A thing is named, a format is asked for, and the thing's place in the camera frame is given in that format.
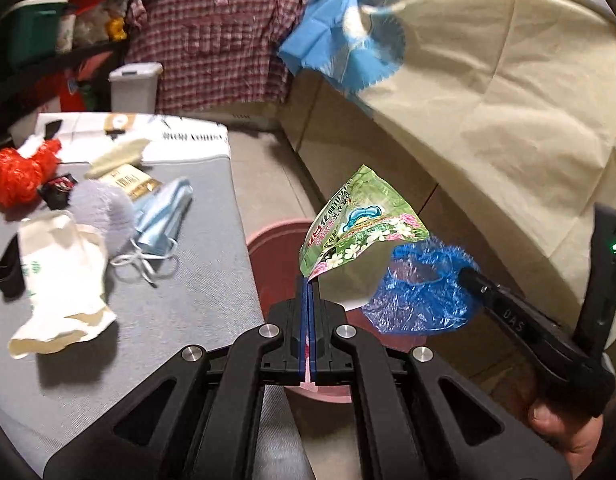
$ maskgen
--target blue cloth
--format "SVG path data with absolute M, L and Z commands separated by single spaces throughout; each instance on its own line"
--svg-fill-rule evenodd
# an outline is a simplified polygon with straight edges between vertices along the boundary
M 334 88 L 355 94 L 403 64 L 405 34 L 395 0 L 311 0 L 279 56 L 293 73 L 321 72 Z

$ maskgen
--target beige cloth cover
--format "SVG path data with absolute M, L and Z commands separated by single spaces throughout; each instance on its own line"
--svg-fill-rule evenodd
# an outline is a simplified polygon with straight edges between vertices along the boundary
M 616 208 L 616 23 L 573 0 L 392 8 L 405 62 L 361 101 L 466 212 L 528 299 L 573 326 L 593 205 Z

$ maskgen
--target green container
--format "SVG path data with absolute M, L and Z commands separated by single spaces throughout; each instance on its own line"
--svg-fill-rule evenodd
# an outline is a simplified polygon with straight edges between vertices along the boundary
M 23 0 L 0 23 L 6 57 L 12 70 L 54 56 L 59 22 L 68 0 Z

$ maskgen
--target metal screw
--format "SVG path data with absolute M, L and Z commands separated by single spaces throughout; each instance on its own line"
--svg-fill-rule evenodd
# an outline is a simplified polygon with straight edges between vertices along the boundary
M 412 356 L 420 363 L 427 363 L 434 357 L 434 354 L 427 346 L 418 346 L 412 351 Z
M 279 335 L 279 332 L 279 327 L 270 323 L 261 325 L 261 327 L 259 327 L 259 335 L 268 339 L 277 337 Z
M 351 337 L 357 335 L 357 329 L 352 325 L 339 325 L 335 332 L 337 332 L 339 337 L 344 339 L 350 339 Z
M 198 346 L 188 346 L 181 352 L 181 357 L 188 362 L 194 363 L 203 356 L 203 350 Z

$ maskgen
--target black strap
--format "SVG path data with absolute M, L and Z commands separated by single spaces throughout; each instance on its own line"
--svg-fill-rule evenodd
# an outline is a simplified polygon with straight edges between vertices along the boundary
M 0 290 L 6 300 L 15 300 L 25 290 L 19 256 L 19 238 L 14 235 L 0 259 Z

